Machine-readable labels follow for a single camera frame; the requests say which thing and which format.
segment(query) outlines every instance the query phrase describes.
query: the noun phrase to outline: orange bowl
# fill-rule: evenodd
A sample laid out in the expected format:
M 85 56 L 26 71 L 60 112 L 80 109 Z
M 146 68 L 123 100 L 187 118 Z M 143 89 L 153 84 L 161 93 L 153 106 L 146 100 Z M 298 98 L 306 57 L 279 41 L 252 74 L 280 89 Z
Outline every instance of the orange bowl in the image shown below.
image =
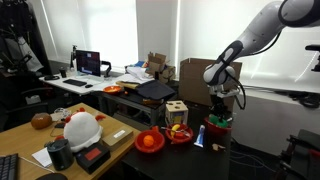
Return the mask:
M 171 129 L 175 124 L 171 124 L 169 125 L 167 128 Z M 188 132 L 190 134 L 190 137 L 188 136 L 171 136 L 171 131 L 170 130 L 166 130 L 166 136 L 175 144 L 181 144 L 181 143 L 186 143 L 192 140 L 193 137 L 193 131 L 191 128 L 189 128 L 187 125 L 185 124 L 180 124 L 180 127 L 177 129 L 177 131 L 181 131 L 181 130 L 185 130 L 186 132 Z
M 228 127 L 226 127 L 226 128 L 219 127 L 219 126 L 211 123 L 211 122 L 209 121 L 209 118 L 208 118 L 208 117 L 204 118 L 204 120 L 205 120 L 205 122 L 206 122 L 207 125 L 208 125 L 207 127 L 208 127 L 209 133 L 211 133 L 211 134 L 213 134 L 213 135 L 222 136 L 222 135 L 225 135 L 225 134 L 227 134 L 228 132 L 230 132 L 231 129 L 232 129 L 230 125 L 228 125 Z
M 144 137 L 146 137 L 147 135 L 152 136 L 153 139 L 154 139 L 154 143 L 150 147 L 149 146 L 145 146 L 144 142 L 143 142 Z M 154 131 L 154 130 L 142 131 L 136 137 L 136 139 L 134 141 L 134 145 L 141 152 L 154 153 L 154 152 L 157 152 L 157 151 L 159 151 L 160 149 L 163 148 L 163 146 L 164 146 L 164 136 L 160 132 Z
M 103 89 L 108 94 L 118 94 L 121 91 L 120 86 L 107 86 Z

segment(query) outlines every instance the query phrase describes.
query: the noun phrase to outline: wooden desk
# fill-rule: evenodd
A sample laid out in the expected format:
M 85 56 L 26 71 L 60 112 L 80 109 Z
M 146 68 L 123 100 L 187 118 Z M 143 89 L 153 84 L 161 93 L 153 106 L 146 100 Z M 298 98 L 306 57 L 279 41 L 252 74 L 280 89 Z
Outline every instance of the wooden desk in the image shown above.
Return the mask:
M 83 104 L 77 104 L 72 106 L 70 109 L 75 112 L 80 107 L 84 107 L 85 110 L 91 114 L 99 113 L 99 111 Z M 33 162 L 37 162 L 31 154 L 41 150 L 44 144 L 48 141 L 54 140 L 54 137 L 50 136 L 53 123 L 50 127 L 42 130 L 35 130 L 30 123 L 24 124 L 22 126 L 16 127 L 14 129 L 0 133 L 0 155 L 18 153 L 19 157 L 24 157 Z M 113 131 L 117 130 L 121 126 L 128 126 L 112 117 L 107 116 L 104 120 L 100 121 L 99 124 L 103 127 L 102 137 L 109 135 Z M 103 175 L 110 167 L 112 167 L 117 161 L 121 159 L 133 146 L 134 138 L 140 131 L 128 126 L 133 130 L 134 137 L 119 147 L 117 150 L 111 152 L 111 157 L 102 166 L 100 166 L 91 175 L 87 174 L 76 162 L 72 164 L 66 170 L 57 171 L 68 177 L 68 179 L 98 179 Z M 62 129 L 55 129 L 53 131 L 54 135 L 62 134 Z M 18 179 L 36 179 L 44 174 L 50 173 L 49 171 L 43 170 L 23 159 L 19 159 L 19 175 Z

